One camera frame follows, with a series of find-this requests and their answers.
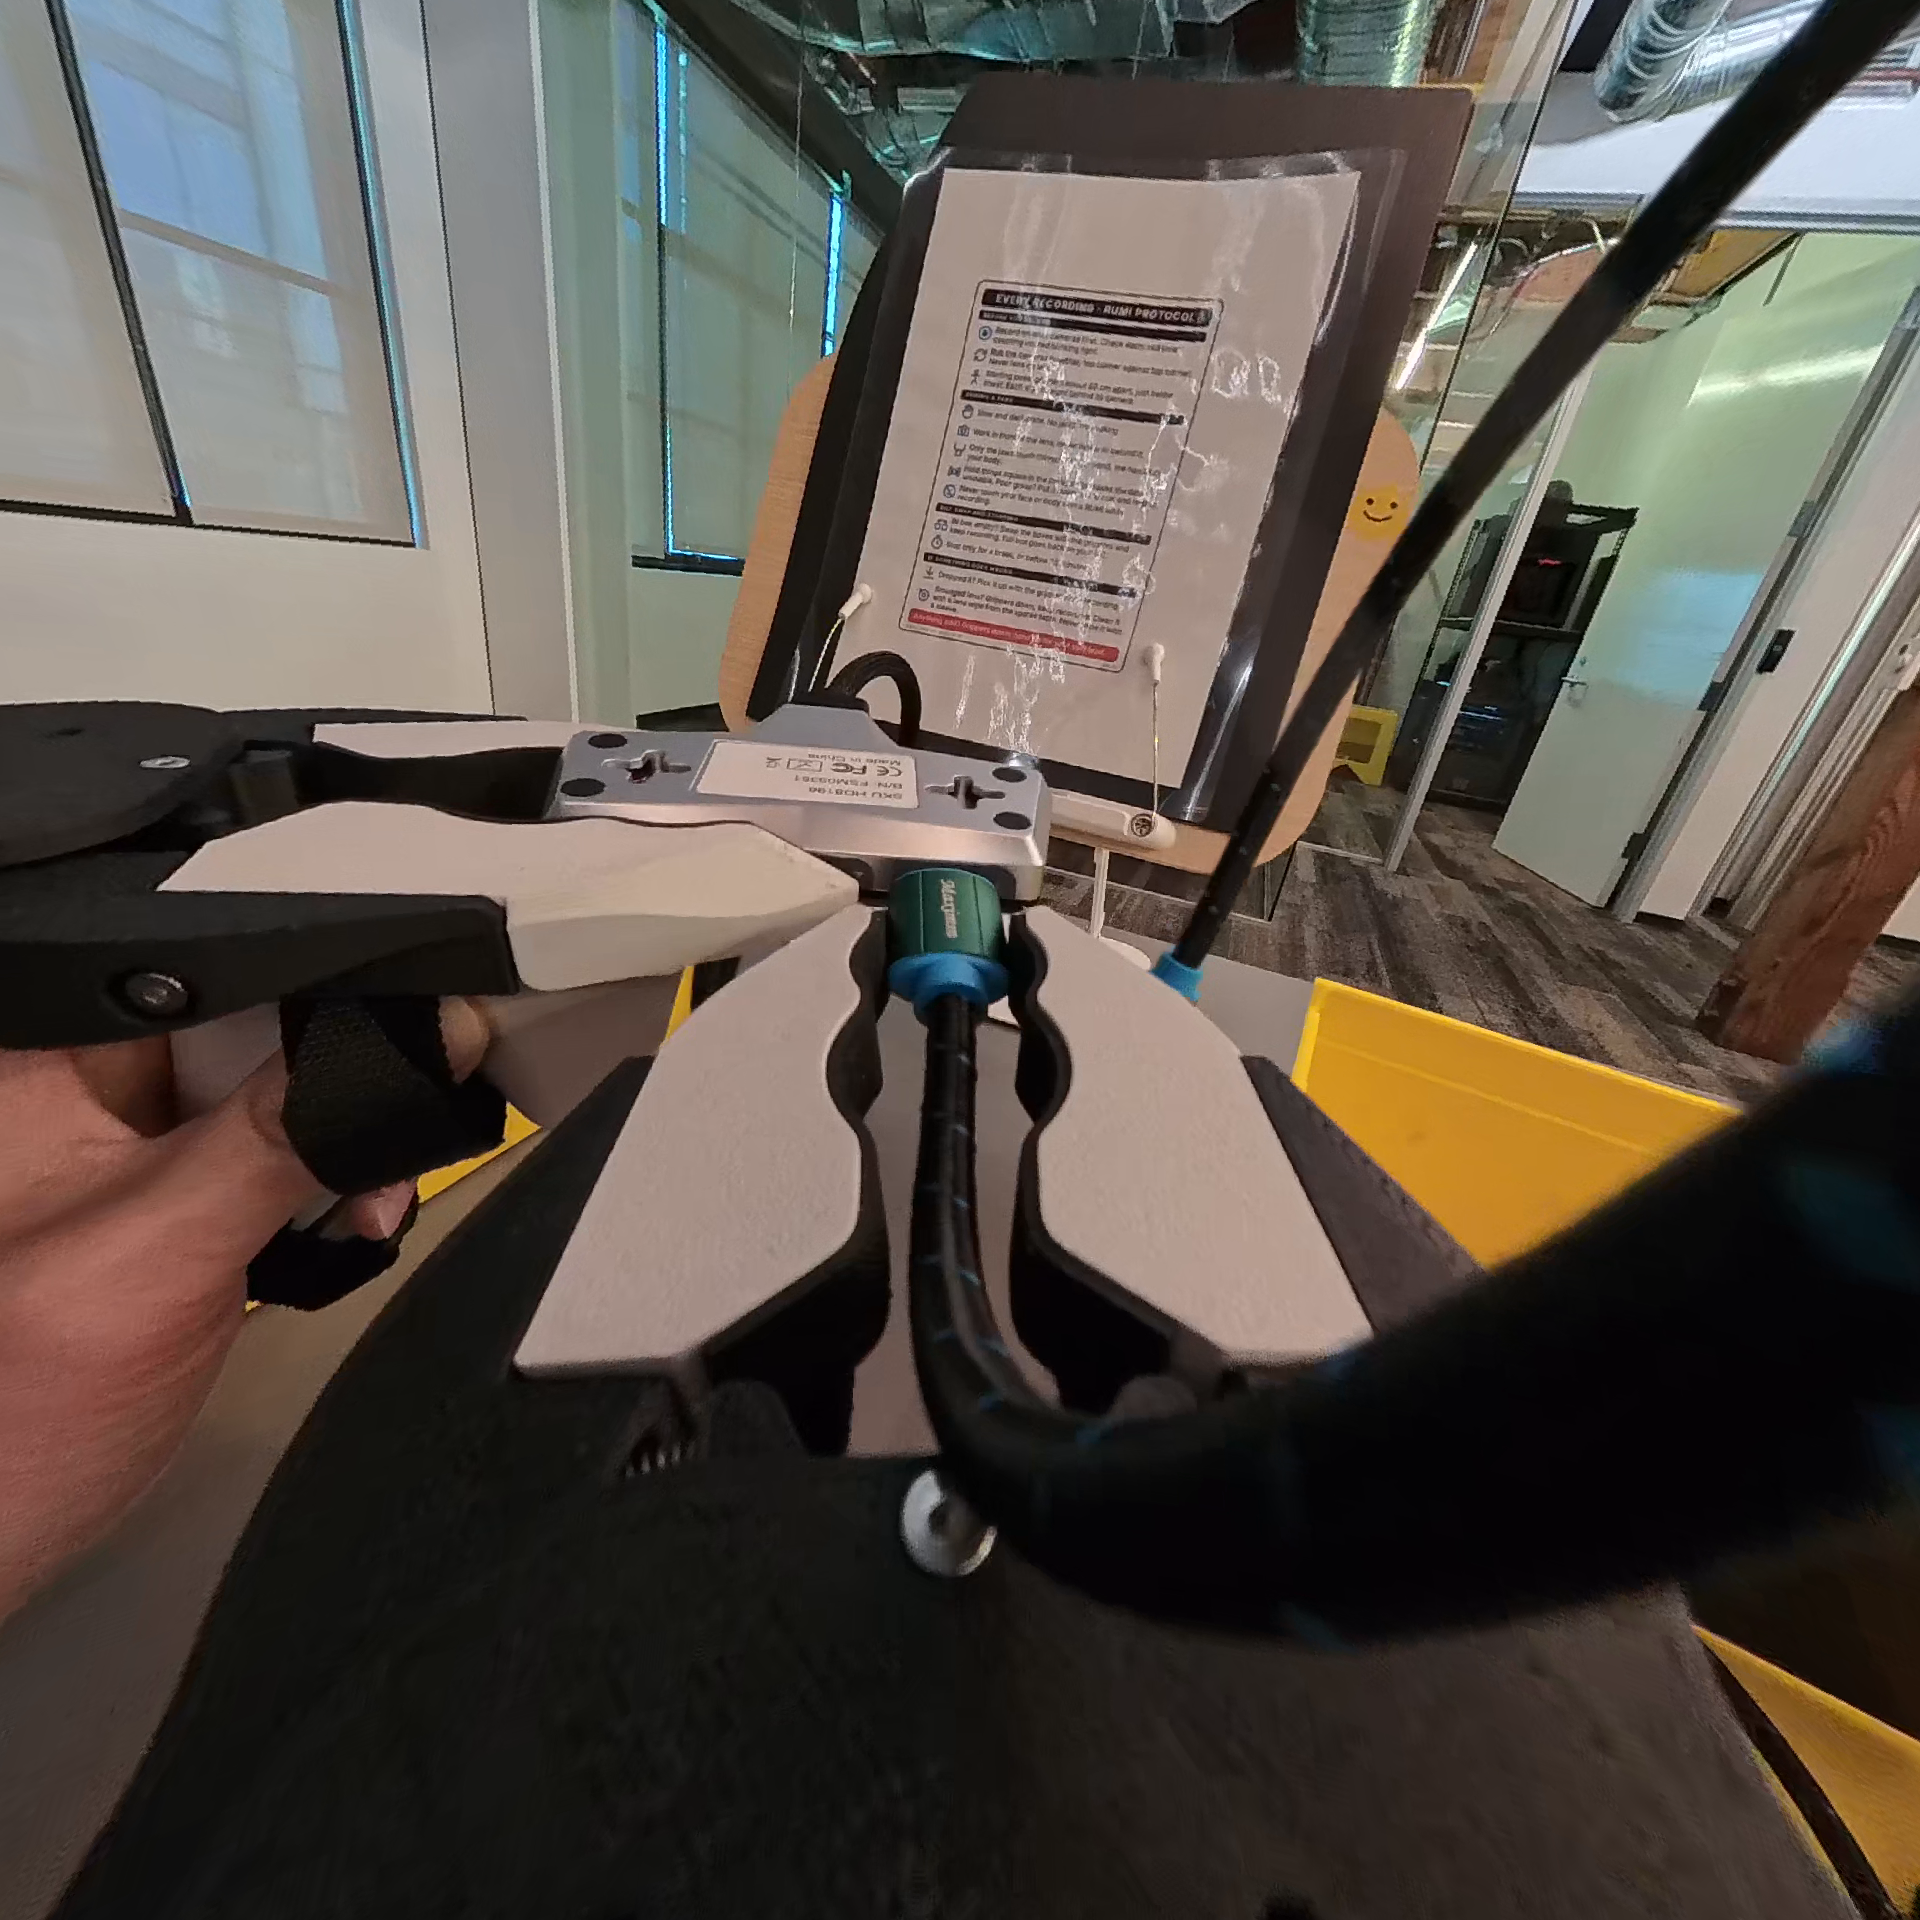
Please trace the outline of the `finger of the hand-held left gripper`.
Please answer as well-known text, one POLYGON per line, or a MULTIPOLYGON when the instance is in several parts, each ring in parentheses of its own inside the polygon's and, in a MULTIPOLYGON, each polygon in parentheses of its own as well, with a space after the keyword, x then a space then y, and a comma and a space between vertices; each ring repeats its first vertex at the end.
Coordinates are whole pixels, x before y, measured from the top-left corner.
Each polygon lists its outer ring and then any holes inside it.
POLYGON ((857 900, 853 876, 760 828, 614 819, 275 819, 202 845, 159 892, 487 898, 534 992, 782 944, 857 900))
POLYGON ((321 722, 293 749, 302 811, 349 803, 466 821, 545 821, 571 725, 512 720, 321 722))

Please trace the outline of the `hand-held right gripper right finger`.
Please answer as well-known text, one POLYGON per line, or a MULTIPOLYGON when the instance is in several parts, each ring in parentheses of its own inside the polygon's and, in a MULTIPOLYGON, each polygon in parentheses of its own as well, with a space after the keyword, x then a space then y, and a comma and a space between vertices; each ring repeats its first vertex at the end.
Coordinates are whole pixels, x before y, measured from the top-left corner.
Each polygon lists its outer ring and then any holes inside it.
POLYGON ((1009 930, 1039 1251, 1225 1362, 1370 1336, 1237 1045, 1048 908, 1009 930))

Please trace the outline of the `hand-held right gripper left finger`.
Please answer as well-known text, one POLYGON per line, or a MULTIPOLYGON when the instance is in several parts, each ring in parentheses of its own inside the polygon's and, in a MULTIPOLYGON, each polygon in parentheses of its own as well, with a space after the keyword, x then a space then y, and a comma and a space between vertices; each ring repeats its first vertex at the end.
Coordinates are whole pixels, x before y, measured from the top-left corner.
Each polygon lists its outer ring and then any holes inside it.
POLYGON ((879 912, 850 906, 735 975, 646 1064, 514 1353, 525 1376, 690 1376, 873 1352, 888 1247, 879 912))

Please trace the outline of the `yellow plastic bin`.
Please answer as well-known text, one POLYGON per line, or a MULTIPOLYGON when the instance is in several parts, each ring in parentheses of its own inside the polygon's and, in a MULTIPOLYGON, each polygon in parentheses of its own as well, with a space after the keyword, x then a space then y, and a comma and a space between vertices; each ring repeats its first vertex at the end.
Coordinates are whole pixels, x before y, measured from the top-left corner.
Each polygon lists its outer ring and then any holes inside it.
MULTIPOLYGON (((1317 980, 1294 1084, 1493 1265, 1735 1109, 1317 980)), ((1861 1914, 1914 1915, 1914 1527, 1877 1527, 1694 1589, 1752 1739, 1861 1914)))
POLYGON ((278 1231, 246 1268, 249 1308, 314 1312, 383 1275, 418 1200, 557 1124, 627 1059, 655 1053, 687 1018, 694 967, 562 992, 474 1001, 483 1052, 457 1071, 443 1001, 414 995, 302 996, 275 1013, 280 1119, 321 1172, 390 1172, 408 1188, 400 1226, 354 1233, 345 1200, 278 1231))

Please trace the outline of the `silver adapter with black cable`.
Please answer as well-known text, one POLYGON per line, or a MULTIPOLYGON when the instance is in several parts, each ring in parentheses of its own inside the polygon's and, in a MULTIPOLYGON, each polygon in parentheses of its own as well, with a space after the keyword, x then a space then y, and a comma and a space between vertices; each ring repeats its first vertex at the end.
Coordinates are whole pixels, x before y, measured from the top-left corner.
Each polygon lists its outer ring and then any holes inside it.
POLYGON ((750 826, 883 897, 909 871, 985 876, 1039 898, 1051 795, 1018 759, 920 740, 920 685, 895 655, 857 656, 825 690, 743 731, 582 731, 560 752, 547 821, 750 826))

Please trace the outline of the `protocol sheet on stand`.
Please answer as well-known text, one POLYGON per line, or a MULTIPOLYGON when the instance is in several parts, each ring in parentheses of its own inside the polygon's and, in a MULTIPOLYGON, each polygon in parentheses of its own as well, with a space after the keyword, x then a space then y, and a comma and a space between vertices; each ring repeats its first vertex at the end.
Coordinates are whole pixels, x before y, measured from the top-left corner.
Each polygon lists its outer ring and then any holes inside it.
POLYGON ((970 87, 855 297, 754 706, 895 655, 937 752, 1230 832, 1327 661, 1288 712, 1470 106, 1272 80, 970 87), (974 288, 995 277, 1225 309, 1118 673, 898 628, 974 288))
MULTIPOLYGON (((775 432, 773 463, 758 496, 758 513, 751 529, 741 587, 726 625, 726 647, 718 668, 720 706, 733 727, 744 725, 746 703, 755 674, 770 655, 770 631, 782 587, 797 576, 792 549, 800 513, 808 493, 813 451, 823 435, 825 405, 831 391, 831 368, 834 359, 830 355, 801 375, 775 432)), ((1376 420, 1359 465, 1358 485, 1361 483, 1401 485, 1416 490, 1419 498, 1419 460, 1405 428, 1392 419, 1392 415, 1381 415, 1376 420)), ((1286 698, 1288 712, 1302 700, 1306 673, 1320 666, 1330 655, 1337 626, 1354 611, 1365 587, 1373 581, 1392 546, 1392 539, 1354 543, 1344 533, 1344 529, 1345 521, 1342 523, 1334 557, 1327 567, 1327 584, 1311 618, 1297 685, 1286 698)), ((1261 843, 1261 863, 1279 857, 1304 834, 1334 770, 1337 738, 1344 729, 1347 709, 1353 709, 1354 692, 1358 684, 1351 684, 1342 706, 1334 709, 1334 720, 1325 725, 1322 735, 1314 743, 1302 776, 1261 843)), ((1225 843, 1225 832, 1198 826, 1175 826, 1173 840, 1166 849, 1105 843, 1066 828, 1054 834, 1048 851, 1058 853, 1066 845, 1086 851, 1101 849, 1115 853, 1118 857, 1136 857, 1146 866, 1185 876, 1209 876, 1225 843)))

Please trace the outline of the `large paned window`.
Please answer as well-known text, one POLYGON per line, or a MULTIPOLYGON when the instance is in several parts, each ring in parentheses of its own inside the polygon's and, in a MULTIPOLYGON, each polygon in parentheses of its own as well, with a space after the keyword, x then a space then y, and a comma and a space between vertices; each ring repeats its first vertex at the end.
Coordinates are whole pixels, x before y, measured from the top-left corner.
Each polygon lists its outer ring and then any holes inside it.
POLYGON ((1 4, 3 513, 422 538, 365 20, 1 4))

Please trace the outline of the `narrow paned window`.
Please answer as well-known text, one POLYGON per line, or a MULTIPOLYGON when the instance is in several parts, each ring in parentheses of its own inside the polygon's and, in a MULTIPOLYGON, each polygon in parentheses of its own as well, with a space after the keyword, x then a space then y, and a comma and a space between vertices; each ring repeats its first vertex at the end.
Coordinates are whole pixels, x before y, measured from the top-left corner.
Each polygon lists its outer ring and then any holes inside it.
POLYGON ((735 576, 784 407, 838 344, 879 229, 807 125, 803 69, 614 4, 614 323, 634 569, 735 576))

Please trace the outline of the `printed instruction sheet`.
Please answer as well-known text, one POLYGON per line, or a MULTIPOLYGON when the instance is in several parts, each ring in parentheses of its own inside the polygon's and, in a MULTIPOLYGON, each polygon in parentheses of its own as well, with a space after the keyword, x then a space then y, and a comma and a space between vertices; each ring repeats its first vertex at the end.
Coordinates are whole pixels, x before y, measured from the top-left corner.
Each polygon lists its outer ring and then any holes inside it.
POLYGON ((1118 673, 1225 304, 982 279, 898 628, 1118 673))

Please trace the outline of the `black equipment shelf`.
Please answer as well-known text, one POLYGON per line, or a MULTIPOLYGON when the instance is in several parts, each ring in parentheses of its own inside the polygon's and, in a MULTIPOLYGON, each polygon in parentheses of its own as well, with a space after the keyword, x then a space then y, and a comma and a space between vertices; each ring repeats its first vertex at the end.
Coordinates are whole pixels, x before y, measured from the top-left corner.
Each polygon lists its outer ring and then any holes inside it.
POLYGON ((1434 800, 1504 810, 1515 797, 1639 517, 1550 483, 1430 780, 1434 800))

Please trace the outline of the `glass door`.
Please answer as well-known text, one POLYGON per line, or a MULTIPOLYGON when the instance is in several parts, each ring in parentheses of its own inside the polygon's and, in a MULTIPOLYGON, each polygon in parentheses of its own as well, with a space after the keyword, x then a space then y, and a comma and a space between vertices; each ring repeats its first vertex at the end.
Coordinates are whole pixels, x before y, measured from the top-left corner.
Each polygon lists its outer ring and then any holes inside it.
POLYGON ((1494 840, 1619 920, 1680 921, 1738 843, 1914 549, 1914 309, 1878 344, 1737 349, 1627 443, 1597 493, 1639 511, 1494 840))

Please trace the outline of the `wooden post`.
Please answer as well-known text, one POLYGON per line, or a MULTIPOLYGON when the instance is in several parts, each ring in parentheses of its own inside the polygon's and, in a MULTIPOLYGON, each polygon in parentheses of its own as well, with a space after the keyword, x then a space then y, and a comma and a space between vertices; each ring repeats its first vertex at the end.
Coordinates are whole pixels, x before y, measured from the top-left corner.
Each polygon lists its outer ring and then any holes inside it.
POLYGON ((1917 688, 1886 709, 1803 856, 1696 1015, 1717 1048, 1793 1060, 1917 876, 1917 688))

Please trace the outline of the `metal ventilation duct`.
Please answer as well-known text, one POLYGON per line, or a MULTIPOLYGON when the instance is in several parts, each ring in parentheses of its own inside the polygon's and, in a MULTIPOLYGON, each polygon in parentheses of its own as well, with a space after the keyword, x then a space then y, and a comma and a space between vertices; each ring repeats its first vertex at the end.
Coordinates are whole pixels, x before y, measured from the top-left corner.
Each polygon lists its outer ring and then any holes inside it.
POLYGON ((1595 63, 1595 106, 1632 125, 1737 96, 1814 12, 1817 3, 1742 16, 1730 3, 1629 3, 1595 63))

